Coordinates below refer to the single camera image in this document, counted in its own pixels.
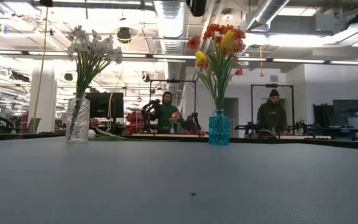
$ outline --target blue glass vase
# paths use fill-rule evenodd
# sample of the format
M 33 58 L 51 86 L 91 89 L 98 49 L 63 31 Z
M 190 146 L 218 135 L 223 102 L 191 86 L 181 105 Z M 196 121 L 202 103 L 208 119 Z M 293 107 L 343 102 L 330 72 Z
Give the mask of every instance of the blue glass vase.
M 209 144 L 227 146 L 230 143 L 230 118 L 223 115 L 223 110 L 215 110 L 209 118 Z

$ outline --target clear glass vase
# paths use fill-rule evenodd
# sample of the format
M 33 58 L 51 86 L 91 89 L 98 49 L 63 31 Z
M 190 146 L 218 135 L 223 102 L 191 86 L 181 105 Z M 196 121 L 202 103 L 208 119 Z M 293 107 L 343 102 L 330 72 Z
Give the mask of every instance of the clear glass vase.
M 223 110 L 215 110 L 209 118 L 209 144 L 226 146 L 230 143 L 230 118 L 223 115 Z
M 88 142 L 90 105 L 90 101 L 85 99 L 85 94 L 68 100 L 66 142 Z

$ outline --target green jacket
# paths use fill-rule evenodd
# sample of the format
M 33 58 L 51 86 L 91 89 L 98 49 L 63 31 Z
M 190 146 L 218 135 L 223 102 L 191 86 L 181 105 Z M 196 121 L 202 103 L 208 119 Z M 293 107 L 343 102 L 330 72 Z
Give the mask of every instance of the green jacket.
M 271 101 L 262 104 L 258 110 L 257 124 L 275 132 L 287 129 L 287 114 L 280 105 Z
M 160 112 L 158 114 L 158 124 L 157 131 L 159 134 L 169 134 L 171 130 L 171 121 L 169 120 L 172 117 L 174 112 L 178 112 L 178 108 L 171 104 L 163 104 L 161 106 Z M 175 133 L 178 132 L 178 125 L 174 125 Z

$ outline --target yellow flower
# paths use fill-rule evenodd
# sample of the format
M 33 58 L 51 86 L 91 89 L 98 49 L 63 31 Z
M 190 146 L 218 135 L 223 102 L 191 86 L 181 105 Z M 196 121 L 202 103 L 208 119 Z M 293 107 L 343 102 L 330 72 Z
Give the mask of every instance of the yellow flower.
M 222 46 L 225 49 L 231 50 L 234 47 L 234 34 L 236 34 L 233 30 L 230 30 L 229 32 L 227 32 L 222 39 Z
M 196 61 L 197 65 L 203 65 L 206 61 L 205 54 L 200 50 L 196 52 Z

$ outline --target man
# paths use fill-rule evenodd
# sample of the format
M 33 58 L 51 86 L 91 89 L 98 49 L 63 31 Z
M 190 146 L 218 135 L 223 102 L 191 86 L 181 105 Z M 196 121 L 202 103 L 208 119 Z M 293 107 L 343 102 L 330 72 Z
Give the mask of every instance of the man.
M 260 106 L 257 124 L 275 133 L 288 134 L 287 114 L 280 106 L 280 95 L 277 90 L 272 90 L 267 102 Z
M 157 112 L 157 119 L 158 119 L 157 132 L 159 134 L 169 134 L 171 130 L 170 118 L 172 117 L 172 114 L 174 112 L 179 113 L 178 108 L 172 105 L 172 94 L 169 91 L 166 91 L 162 95 L 162 106 L 159 108 Z M 183 118 L 181 117 L 178 122 L 179 123 L 184 122 Z M 178 126 L 175 125 L 173 128 L 177 133 Z

